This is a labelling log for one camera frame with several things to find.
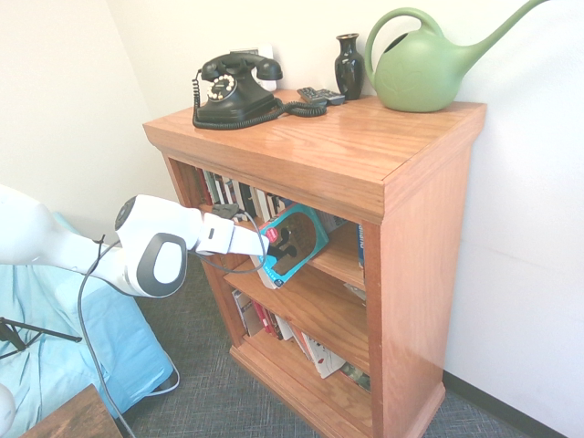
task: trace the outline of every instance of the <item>black rotary telephone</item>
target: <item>black rotary telephone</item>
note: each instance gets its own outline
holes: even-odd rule
[[[304,102],[282,103],[254,80],[254,68],[258,79],[282,78],[282,68],[274,59],[258,55],[232,53],[206,62],[193,79],[193,125],[207,130],[238,130],[275,120],[285,112],[300,117],[327,112],[326,107]],[[207,103],[202,107],[199,74],[211,82]]]

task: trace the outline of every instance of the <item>white wall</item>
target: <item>white wall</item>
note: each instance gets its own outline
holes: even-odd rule
[[[115,237],[133,195],[176,199],[103,0],[0,2],[0,183]]]
[[[35,2],[28,10],[5,3],[0,16],[11,16],[0,44],[16,67],[2,66],[10,100],[0,103],[9,109],[0,135],[3,155],[22,171],[3,161],[2,178],[7,173],[9,182],[54,204],[60,198],[51,188],[58,186],[67,197],[59,205],[88,221],[102,211],[88,214],[104,191],[119,195],[113,187],[168,193],[160,157],[141,135],[148,111],[101,4]],[[192,106],[196,69],[233,47],[270,42],[283,88],[335,89],[336,35],[359,32],[362,52],[379,17],[410,5],[431,14],[453,42],[471,44],[522,0],[108,4],[150,114],[160,117]],[[314,24],[311,16],[326,19]],[[458,99],[489,106],[474,147],[446,363],[454,375],[573,438],[584,437],[582,22],[580,1],[545,3],[464,81]],[[376,54],[413,27],[408,19],[384,27]],[[140,156],[139,168],[129,155]],[[125,179],[115,172],[121,169]],[[148,172],[151,182],[143,177]]]

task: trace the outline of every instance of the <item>blue cloth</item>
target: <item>blue cloth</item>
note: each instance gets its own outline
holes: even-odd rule
[[[70,226],[59,215],[60,223]],[[82,337],[77,301],[83,276],[52,266],[0,265],[0,317]],[[121,412],[172,374],[172,364],[136,301],[90,278],[83,319],[109,393]],[[36,333],[19,328],[24,342]],[[15,348],[0,341],[0,356]],[[0,360],[0,382],[15,396],[16,417],[3,438],[16,438],[93,384],[106,399],[85,340],[41,335],[26,351]]]

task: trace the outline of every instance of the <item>remote control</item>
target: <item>remote control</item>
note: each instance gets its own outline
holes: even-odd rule
[[[313,89],[304,87],[297,90],[300,97],[307,103],[316,105],[340,105],[345,101],[345,96],[329,89]]]

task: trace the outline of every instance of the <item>bookshelf top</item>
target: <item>bookshelf top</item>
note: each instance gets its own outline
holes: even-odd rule
[[[276,96],[298,100],[293,90]],[[435,113],[404,113],[371,96],[328,107],[321,117],[285,115],[244,130],[199,130],[192,117],[193,109],[184,109],[144,129],[167,158],[378,224],[388,210],[387,188],[416,184],[473,141],[485,104],[455,102]]]

